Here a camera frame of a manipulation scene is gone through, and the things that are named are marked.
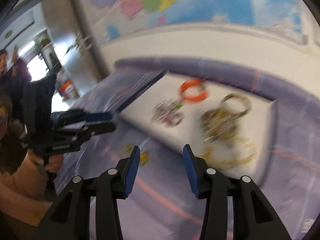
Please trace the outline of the person left hand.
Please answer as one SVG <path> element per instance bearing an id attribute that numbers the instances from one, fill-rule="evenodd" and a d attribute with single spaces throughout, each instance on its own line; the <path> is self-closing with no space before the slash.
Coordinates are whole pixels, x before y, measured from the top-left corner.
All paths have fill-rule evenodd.
<path id="1" fill-rule="evenodd" d="M 51 155 L 49 156 L 48 163 L 44 163 L 44 159 L 38 155 L 36 155 L 32 150 L 28 150 L 28 155 L 30 160 L 37 164 L 37 165 L 42 165 L 46 171 L 50 173 L 57 173 L 60 171 L 63 161 L 64 161 L 64 156 L 63 154 L 57 154 L 57 155 Z"/>

